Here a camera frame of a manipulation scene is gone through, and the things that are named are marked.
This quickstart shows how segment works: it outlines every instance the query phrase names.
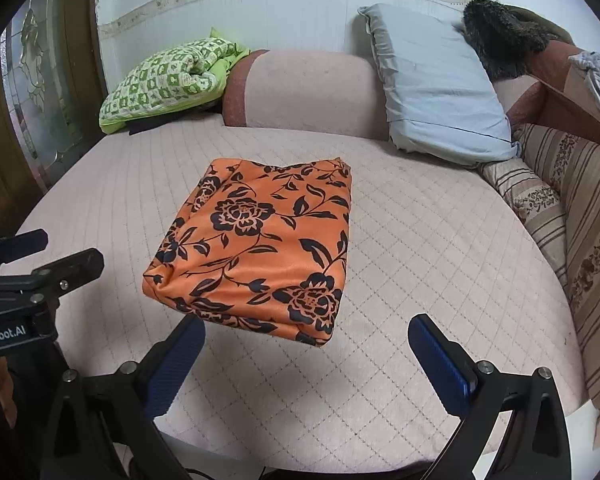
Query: blue gripper pad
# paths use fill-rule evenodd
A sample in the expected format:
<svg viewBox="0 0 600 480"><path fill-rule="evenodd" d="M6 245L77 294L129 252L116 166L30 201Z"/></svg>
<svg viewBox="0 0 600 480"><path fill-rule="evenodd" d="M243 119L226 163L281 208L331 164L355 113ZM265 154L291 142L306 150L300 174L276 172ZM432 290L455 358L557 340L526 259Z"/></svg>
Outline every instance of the blue gripper pad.
<svg viewBox="0 0 600 480"><path fill-rule="evenodd" d="M171 347L147 381L144 410L151 418L167 413L205 343L205 322L199 317L190 317L190 321L186 318L181 321L188 322L183 331L178 333L179 326L176 327L163 342Z"/></svg>
<svg viewBox="0 0 600 480"><path fill-rule="evenodd" d="M426 314L418 314L409 323L409 346L427 375L449 415L464 417L469 412L475 382L467 380L443 347L451 343L440 333L436 337L427 326L437 327Z"/></svg>

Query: fur blanket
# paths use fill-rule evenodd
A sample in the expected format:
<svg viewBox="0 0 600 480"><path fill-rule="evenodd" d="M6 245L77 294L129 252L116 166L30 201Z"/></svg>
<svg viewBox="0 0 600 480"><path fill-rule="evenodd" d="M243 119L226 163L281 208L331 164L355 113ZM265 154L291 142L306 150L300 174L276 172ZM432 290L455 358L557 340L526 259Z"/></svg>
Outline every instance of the fur blanket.
<svg viewBox="0 0 600 480"><path fill-rule="evenodd" d="M472 0L464 8L464 37L478 53L489 79L528 73L529 52L542 52L552 35L539 23L493 0Z"/></svg>

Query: cable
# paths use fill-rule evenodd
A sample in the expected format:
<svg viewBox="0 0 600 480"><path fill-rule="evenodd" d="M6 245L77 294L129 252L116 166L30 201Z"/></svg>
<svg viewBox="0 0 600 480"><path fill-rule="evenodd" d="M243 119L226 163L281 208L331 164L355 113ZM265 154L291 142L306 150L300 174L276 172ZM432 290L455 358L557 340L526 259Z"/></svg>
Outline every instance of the cable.
<svg viewBox="0 0 600 480"><path fill-rule="evenodd" d="M202 476L202 478L206 478L206 480L216 480L212 476L209 476L208 474L203 473L202 471L198 471L197 469L193 469L190 467L184 468L184 471L186 471L187 473L193 473L194 475Z"/></svg>

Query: screw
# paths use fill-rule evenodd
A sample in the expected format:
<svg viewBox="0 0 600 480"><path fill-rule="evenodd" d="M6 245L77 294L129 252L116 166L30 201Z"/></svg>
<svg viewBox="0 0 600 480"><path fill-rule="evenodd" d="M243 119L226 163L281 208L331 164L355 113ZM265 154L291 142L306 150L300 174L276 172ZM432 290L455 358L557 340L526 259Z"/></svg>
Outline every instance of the screw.
<svg viewBox="0 0 600 480"><path fill-rule="evenodd" d="M546 366L541 366L538 368L538 375L543 379L551 379L552 377L551 370L549 370L549 368Z"/></svg>
<svg viewBox="0 0 600 480"><path fill-rule="evenodd" d="M122 363L118 370L125 375L131 375L136 369L138 369L138 363L135 361L127 361L126 363Z"/></svg>
<svg viewBox="0 0 600 480"><path fill-rule="evenodd" d="M493 373L493 371L495 370L493 365L488 361L478 361L477 366L478 370L480 370L483 374L486 375Z"/></svg>
<svg viewBox="0 0 600 480"><path fill-rule="evenodd" d="M78 372L76 372L75 370L65 370L62 373L62 380L65 383L70 383L72 381L75 381L75 378L78 376Z"/></svg>
<svg viewBox="0 0 600 480"><path fill-rule="evenodd" d="M44 294L40 294L39 292L36 292L35 294L31 295L31 297L29 298L29 301L33 304L42 303L43 301L45 301Z"/></svg>

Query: orange floral fabric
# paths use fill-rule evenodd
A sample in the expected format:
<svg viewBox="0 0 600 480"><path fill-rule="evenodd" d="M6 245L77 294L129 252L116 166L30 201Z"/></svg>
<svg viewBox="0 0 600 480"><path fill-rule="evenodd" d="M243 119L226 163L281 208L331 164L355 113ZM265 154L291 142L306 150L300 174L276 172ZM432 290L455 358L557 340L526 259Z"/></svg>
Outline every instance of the orange floral fabric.
<svg viewBox="0 0 600 480"><path fill-rule="evenodd" d="M206 321L321 346L347 270L350 168L214 160L178 211L142 291Z"/></svg>

